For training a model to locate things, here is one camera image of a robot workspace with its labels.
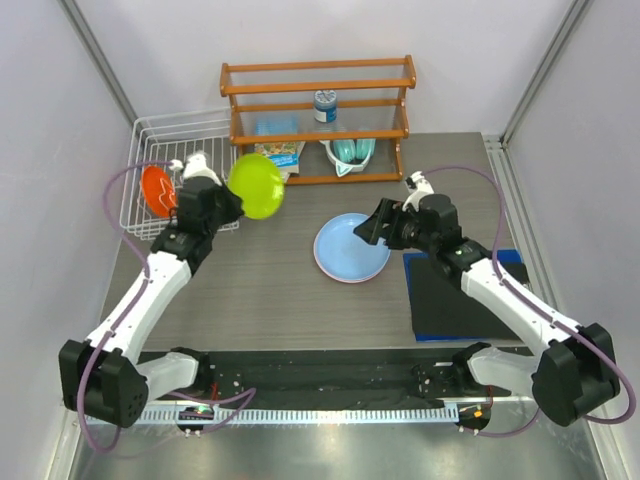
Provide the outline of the green plate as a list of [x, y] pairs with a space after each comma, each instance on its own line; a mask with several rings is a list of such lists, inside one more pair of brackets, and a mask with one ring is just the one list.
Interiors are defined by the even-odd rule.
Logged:
[[284, 201], [285, 185], [279, 169], [259, 153], [241, 155], [229, 174], [229, 189], [242, 200], [251, 220], [273, 216]]

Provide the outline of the orange plate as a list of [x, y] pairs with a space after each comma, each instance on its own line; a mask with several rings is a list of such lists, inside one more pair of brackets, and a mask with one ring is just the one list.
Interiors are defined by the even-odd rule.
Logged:
[[171, 211], [177, 206], [176, 191], [169, 175], [160, 167], [145, 167], [140, 186], [152, 213], [160, 218], [169, 218]]

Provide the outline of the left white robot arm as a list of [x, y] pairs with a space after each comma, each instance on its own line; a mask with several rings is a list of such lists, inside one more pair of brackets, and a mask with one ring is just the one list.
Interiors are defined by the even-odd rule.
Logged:
[[67, 409], [128, 428], [150, 400], [175, 390], [200, 399], [211, 391], [205, 353], [177, 347], [152, 361], [139, 358], [169, 303], [210, 254], [218, 228], [242, 214], [240, 198], [221, 180], [196, 176], [184, 181], [175, 221], [154, 240], [126, 295], [84, 341], [69, 340], [61, 348]]

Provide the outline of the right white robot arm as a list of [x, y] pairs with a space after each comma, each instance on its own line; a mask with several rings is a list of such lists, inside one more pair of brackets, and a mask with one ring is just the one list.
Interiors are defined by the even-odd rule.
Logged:
[[525, 344], [527, 356], [477, 343], [461, 352], [451, 371], [457, 391], [485, 385], [533, 398], [544, 415], [569, 426], [620, 393], [610, 334], [583, 326], [519, 284], [478, 242], [466, 237], [450, 198], [428, 194], [416, 205], [384, 198], [354, 233], [393, 250], [424, 252], [445, 281], [481, 304]]

